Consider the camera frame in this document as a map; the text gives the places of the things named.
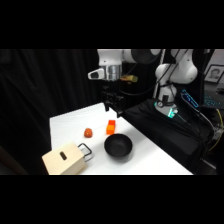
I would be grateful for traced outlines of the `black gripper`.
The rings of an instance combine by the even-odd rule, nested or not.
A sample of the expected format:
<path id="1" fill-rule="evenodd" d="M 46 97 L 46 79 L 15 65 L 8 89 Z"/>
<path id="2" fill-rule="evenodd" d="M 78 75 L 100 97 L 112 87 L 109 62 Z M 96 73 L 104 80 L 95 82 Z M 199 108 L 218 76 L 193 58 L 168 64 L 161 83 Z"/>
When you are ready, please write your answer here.
<path id="1" fill-rule="evenodd" d="M 118 81 L 105 81 L 102 86 L 101 100 L 105 106 L 105 111 L 108 112 L 112 108 L 117 115 L 117 118 L 124 114 L 124 97 L 120 94 Z"/>

